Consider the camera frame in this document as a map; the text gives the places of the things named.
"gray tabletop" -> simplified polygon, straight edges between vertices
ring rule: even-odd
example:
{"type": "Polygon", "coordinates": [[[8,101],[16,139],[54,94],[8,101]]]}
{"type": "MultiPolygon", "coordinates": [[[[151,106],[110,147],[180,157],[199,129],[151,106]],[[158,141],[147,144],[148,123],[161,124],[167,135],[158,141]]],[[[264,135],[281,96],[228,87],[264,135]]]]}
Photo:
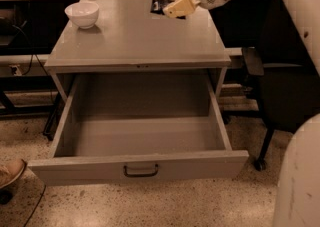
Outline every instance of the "gray tabletop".
{"type": "Polygon", "coordinates": [[[100,6],[96,25],[68,22],[46,67],[55,72],[224,67],[230,58],[207,10],[185,20],[150,13],[152,0],[81,0],[100,6]]]}

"speckled floor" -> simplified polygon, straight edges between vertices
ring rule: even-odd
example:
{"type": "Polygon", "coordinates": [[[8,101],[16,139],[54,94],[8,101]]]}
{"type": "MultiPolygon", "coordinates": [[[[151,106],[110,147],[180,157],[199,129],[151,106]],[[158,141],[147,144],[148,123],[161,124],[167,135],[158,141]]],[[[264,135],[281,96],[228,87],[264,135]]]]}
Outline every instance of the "speckled floor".
{"type": "MultiPolygon", "coordinates": [[[[46,116],[0,119],[0,163],[46,158],[45,122],[46,116]]],[[[262,121],[232,117],[226,127],[233,148],[252,155],[235,179],[47,187],[27,226],[271,226],[281,159],[291,135],[275,133],[268,169],[257,172],[251,162],[266,131],[262,121]]],[[[0,205],[0,226],[24,226],[44,184],[27,169],[7,189],[14,197],[0,205]]]]}

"chair armrest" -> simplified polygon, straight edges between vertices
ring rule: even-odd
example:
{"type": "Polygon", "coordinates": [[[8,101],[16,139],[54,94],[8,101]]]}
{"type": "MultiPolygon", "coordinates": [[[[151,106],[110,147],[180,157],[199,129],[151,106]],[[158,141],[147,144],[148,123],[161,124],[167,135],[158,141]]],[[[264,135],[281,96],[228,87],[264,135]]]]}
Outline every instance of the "chair armrest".
{"type": "Polygon", "coordinates": [[[252,47],[244,47],[241,51],[248,73],[253,76],[263,76],[263,64],[257,50],[252,47]]]}

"power outlet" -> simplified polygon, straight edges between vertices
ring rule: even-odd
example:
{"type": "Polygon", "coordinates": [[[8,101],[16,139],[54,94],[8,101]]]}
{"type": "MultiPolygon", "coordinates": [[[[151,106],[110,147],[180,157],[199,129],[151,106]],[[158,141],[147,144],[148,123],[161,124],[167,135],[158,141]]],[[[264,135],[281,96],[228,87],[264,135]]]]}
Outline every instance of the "power outlet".
{"type": "Polygon", "coordinates": [[[11,68],[11,73],[13,76],[22,76],[23,71],[20,64],[11,64],[9,67],[11,68]]]}

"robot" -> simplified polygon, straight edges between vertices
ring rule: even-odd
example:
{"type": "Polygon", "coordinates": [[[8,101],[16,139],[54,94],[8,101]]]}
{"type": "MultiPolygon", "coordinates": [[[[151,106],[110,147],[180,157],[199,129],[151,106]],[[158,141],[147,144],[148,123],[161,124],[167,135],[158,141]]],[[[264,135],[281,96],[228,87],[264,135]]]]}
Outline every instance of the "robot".
{"type": "MultiPolygon", "coordinates": [[[[163,13],[176,18],[192,14],[198,6],[213,9],[228,1],[173,0],[163,13]]],[[[283,2],[320,75],[320,0],[283,2]]],[[[319,125],[320,114],[304,123],[290,141],[280,172],[273,227],[319,226],[319,125]]]]}

